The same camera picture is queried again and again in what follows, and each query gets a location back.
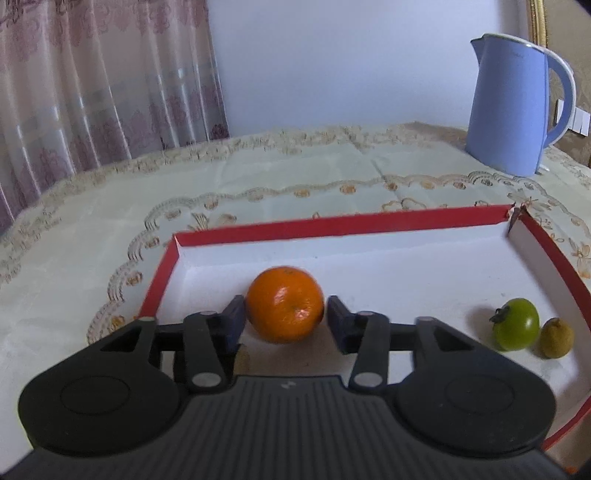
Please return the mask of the large orange tangerine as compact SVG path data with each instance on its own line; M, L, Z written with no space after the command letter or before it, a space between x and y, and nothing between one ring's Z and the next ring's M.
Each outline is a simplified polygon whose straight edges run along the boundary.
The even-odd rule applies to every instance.
M304 270L278 266L264 270L249 285L247 320L264 341L300 342L324 318L325 297L315 278Z

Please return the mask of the brown longan fruit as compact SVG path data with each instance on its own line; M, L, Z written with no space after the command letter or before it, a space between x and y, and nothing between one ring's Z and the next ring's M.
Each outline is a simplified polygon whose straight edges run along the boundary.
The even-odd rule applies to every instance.
M558 359L567 355L574 345L574 331L561 318L548 320L540 334L540 350L549 359Z

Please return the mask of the red shallow cardboard box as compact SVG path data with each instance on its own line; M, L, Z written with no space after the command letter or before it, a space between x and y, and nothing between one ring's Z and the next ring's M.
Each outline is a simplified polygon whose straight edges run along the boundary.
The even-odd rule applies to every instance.
M394 323L440 319L486 346L490 317L508 300L531 301L542 320L565 320L573 349L511 359L552 389L554 445L590 411L590 293L568 257L526 210L509 205L398 211L178 232L157 265L139 313L161 324L219 311L267 268L293 266L325 296Z

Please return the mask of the cream floral tablecloth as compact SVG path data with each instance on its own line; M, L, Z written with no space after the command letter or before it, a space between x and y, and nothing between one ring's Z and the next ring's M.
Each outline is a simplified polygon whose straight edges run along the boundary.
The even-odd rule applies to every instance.
M460 129L278 131L146 154L59 182L1 240L1 466L30 449L25 384L138 310L170 236L233 224L517 204L590 277L590 171L557 148L512 178Z

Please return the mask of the green tomato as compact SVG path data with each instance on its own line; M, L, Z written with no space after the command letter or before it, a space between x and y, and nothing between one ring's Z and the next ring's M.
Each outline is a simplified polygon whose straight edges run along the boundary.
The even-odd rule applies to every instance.
M498 308L489 319L493 335L504 351L519 351L529 348L540 332L539 313L532 302L514 298Z

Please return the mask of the blue electric kettle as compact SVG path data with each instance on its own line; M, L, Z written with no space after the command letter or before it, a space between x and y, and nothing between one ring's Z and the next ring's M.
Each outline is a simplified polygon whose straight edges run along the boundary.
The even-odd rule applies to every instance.
M576 111L573 70L555 52L512 35L486 33L471 45L479 71L466 151L488 167L531 177L544 149L562 138ZM553 128L548 127L551 73L564 92L562 114Z

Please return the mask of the pink patterned curtain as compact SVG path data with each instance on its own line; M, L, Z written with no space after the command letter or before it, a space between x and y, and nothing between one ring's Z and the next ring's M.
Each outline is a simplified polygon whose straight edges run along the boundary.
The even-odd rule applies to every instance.
M202 1L1 5L1 225L58 181L225 138Z

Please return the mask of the white wall switch panel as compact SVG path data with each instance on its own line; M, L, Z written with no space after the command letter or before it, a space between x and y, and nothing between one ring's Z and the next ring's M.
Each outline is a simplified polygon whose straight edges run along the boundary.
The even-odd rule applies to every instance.
M558 99L556 101L556 110L555 110L555 123L558 123L560 117L562 116L564 110L564 101L562 99ZM587 137L590 131L590 113L582 110L581 108L576 108L574 114L570 120L568 129L580 136Z

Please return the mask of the gold framed wall panel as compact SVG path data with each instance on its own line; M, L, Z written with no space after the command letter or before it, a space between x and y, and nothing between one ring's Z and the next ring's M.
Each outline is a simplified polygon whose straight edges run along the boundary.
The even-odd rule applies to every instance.
M530 40L542 47L548 46L547 15L543 0L526 0Z

